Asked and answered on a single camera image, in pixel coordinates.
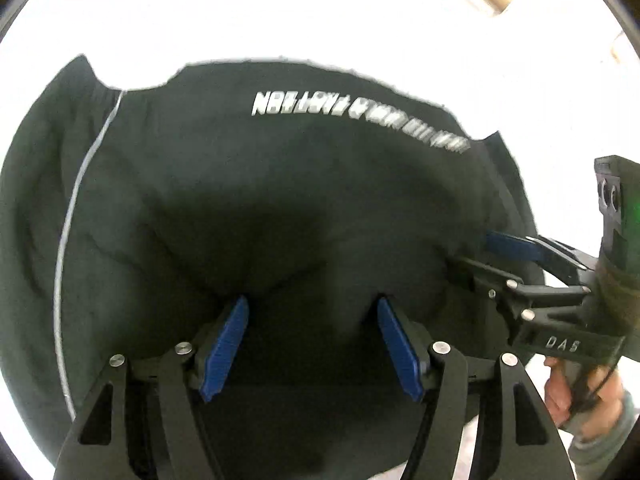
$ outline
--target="black garment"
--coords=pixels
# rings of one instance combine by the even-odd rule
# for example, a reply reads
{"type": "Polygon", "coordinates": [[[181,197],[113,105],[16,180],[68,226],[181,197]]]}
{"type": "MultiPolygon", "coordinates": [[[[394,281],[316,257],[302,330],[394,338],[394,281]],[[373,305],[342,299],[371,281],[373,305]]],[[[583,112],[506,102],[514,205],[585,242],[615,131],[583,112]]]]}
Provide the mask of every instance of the black garment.
{"type": "MultiPolygon", "coordinates": [[[[506,329],[444,280],[444,256],[480,254],[487,229],[535,227],[499,135],[459,153],[366,117],[252,115],[258,92],[359,96],[466,137],[445,110],[370,80],[284,62],[190,66],[122,97],[74,209],[62,335],[76,408],[115,353],[189,340],[238,294],[250,326],[207,406],[228,478],[368,478],[404,462],[421,408],[402,393],[374,325],[383,292],[466,354],[506,329]]],[[[22,122],[0,181],[2,373],[54,462],[70,425],[54,353],[56,254],[82,160],[120,91],[79,57],[22,122]]]]}

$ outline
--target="metal screw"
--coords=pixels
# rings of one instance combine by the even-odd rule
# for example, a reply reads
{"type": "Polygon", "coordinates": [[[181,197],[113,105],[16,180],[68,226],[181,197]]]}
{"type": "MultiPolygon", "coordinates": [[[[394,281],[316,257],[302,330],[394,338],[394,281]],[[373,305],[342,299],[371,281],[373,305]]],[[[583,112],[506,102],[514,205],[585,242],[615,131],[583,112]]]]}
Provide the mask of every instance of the metal screw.
{"type": "Polygon", "coordinates": [[[520,313],[520,317],[524,319],[524,321],[533,321],[536,317],[536,313],[530,308],[526,308],[520,313]]]}
{"type": "Polygon", "coordinates": [[[109,359],[109,364],[114,368],[117,368],[118,366],[123,365],[124,361],[125,361],[124,355],[116,354],[114,356],[111,356],[111,359],[109,359]]]}
{"type": "Polygon", "coordinates": [[[502,362],[507,366],[515,366],[516,364],[518,364],[518,358],[515,355],[509,354],[507,352],[506,354],[502,354],[502,362]]]}
{"type": "Polygon", "coordinates": [[[433,351],[436,352],[436,354],[444,355],[451,352],[451,347],[449,346],[448,343],[445,343],[444,341],[436,341],[433,344],[433,351]]]}
{"type": "Polygon", "coordinates": [[[193,350],[193,346],[191,346],[191,343],[187,341],[178,343],[175,346],[175,353],[177,353],[178,355],[187,355],[191,353],[191,350],[193,350]]]}

